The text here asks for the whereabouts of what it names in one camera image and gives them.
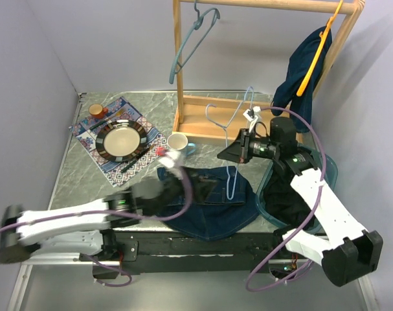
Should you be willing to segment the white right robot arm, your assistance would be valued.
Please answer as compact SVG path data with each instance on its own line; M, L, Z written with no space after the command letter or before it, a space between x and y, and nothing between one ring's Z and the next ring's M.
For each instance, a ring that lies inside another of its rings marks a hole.
M235 141L217 157L234 163L248 163L253 157L272 160L274 171L289 182L314 212L327 238L292 229L273 241L277 257L284 259L298 253L322 266L336 286L377 270L383 238L377 231L367 231L336 197L310 152L298 145L290 118L271 119L270 134L266 137L256 137L247 128L240 129Z

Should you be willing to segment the black garment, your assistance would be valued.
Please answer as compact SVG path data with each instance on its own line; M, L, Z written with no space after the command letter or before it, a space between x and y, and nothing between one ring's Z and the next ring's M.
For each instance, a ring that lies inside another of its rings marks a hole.
M277 172L272 172L263 197L265 211L285 225L298 227L311 211L300 194Z

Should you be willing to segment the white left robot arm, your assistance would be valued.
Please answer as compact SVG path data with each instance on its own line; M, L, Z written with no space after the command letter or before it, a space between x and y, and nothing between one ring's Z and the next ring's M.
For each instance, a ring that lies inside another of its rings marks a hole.
M89 203L48 211L6 208L0 227L0 264L25 262L45 253L83 253L111 260L118 251L112 229L156 218L175 199L179 210L160 217L182 216L192 203L203 202L216 181L204 178L145 178L114 194Z

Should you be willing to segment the dark denim skirt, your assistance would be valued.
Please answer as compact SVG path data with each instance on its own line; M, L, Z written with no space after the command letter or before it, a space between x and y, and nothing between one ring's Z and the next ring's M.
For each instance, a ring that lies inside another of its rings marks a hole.
M313 92L319 82L324 59L332 44L331 32L328 33L307 87L300 97L297 96L297 91L315 57L321 41L320 36L323 35L325 29L326 27L323 26L314 30L295 49L289 58L286 79L277 87L273 96L273 106L279 108L289 106L291 111L300 115L309 124L311 123L312 117Z

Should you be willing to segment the yellow plastic hanger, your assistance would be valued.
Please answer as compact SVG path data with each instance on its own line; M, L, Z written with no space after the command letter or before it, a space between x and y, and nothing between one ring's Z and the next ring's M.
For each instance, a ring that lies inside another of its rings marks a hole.
M337 5L337 8L336 8L334 14L329 18L329 20L328 20L328 22L326 24L325 29L322 32L319 33L320 43L319 43L319 46L317 47L315 55L314 55L314 57L312 59L312 62L310 64L310 67L309 67L307 73L305 74L304 79L301 82L301 84L300 84L300 86L299 86L299 88L298 88L298 90L296 92L296 96L298 96L298 97L301 97L303 95L303 93L305 92L305 90L306 90L306 88L307 88L307 86L309 84L311 76L312 76L312 74L313 74L313 72L315 70L315 67L317 65L317 62L318 62L318 60L320 58L320 55L321 55L321 52L323 50L324 44L326 43L328 34L329 34L330 30L331 30L331 26L332 26L333 22L335 21L337 15L339 13L339 10L342 7L342 4L343 4L343 0L340 0L339 4Z

